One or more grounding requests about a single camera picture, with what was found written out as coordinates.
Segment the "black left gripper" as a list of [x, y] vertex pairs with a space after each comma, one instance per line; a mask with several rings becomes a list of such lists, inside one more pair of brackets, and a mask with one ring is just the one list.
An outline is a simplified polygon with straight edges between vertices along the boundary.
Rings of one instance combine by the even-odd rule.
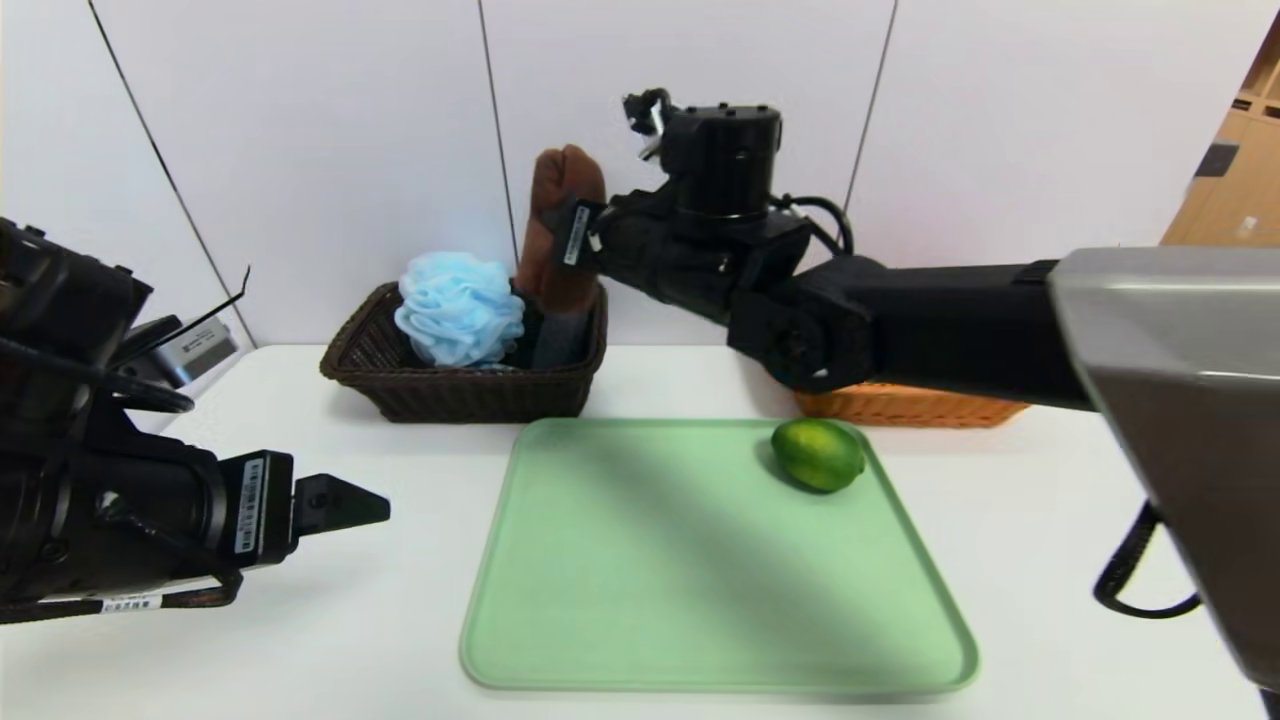
[[[186, 443], [127, 443], [96, 477], [91, 591], [151, 591], [212, 577], [209, 559], [247, 570], [282, 562], [303, 537], [390, 520], [390, 501], [326, 473], [294, 480], [288, 454], [218, 459]], [[204, 551], [182, 559], [108, 511], [108, 498]]]

